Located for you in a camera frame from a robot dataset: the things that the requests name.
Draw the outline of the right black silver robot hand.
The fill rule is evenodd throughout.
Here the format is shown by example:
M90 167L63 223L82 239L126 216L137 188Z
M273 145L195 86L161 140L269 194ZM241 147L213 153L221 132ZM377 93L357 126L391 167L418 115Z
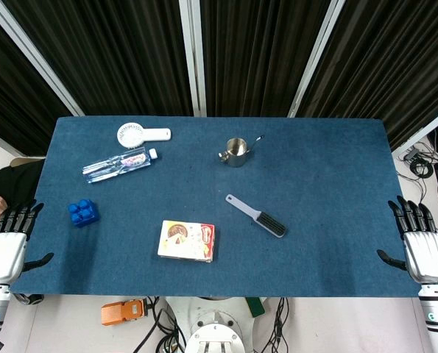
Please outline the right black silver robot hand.
M408 272L419 284L438 283L438 230L431 211L422 203L416 204L398 196L388 201L395 217L405 254L404 260L390 257L384 250L376 251L387 265Z

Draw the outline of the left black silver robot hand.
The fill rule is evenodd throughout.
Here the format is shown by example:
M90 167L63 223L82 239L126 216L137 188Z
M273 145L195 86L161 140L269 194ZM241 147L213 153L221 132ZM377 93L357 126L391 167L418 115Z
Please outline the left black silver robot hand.
M43 203L35 200L6 209L0 215L0 285L13 284L23 272L40 268L51 261L49 252L39 260L26 261L27 244Z

